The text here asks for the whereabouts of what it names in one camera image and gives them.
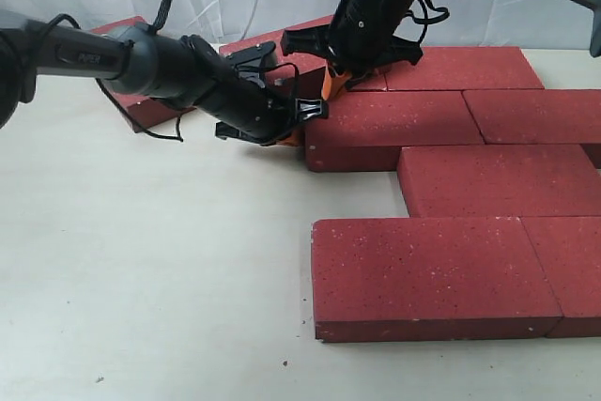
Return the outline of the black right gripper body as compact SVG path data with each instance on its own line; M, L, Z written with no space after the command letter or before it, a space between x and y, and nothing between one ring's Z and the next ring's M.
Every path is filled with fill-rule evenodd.
M396 62L415 65L420 45L393 35L414 1L340 0L328 25L285 30L283 54L321 57L355 77Z

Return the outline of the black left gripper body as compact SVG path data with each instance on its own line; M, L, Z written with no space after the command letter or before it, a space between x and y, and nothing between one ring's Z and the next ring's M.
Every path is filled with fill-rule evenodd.
M215 136L273 146L305 123L328 116L322 99L298 98L296 90L284 96L266 87L264 75L243 78L228 64L225 56L197 35L188 38L199 74L187 92L190 105L218 120Z

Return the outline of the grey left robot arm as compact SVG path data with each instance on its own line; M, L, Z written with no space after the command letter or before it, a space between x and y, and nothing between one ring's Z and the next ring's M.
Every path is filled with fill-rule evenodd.
M294 143L296 132L325 118L324 100L285 95L267 85L265 59L228 61L197 35L179 39L160 34L166 20L118 26L105 35L84 31L68 14L41 22L1 13L1 121L32 101L40 74L96 80L112 100L117 94L157 100L177 112L198 109L216 118L217 138L262 147Z

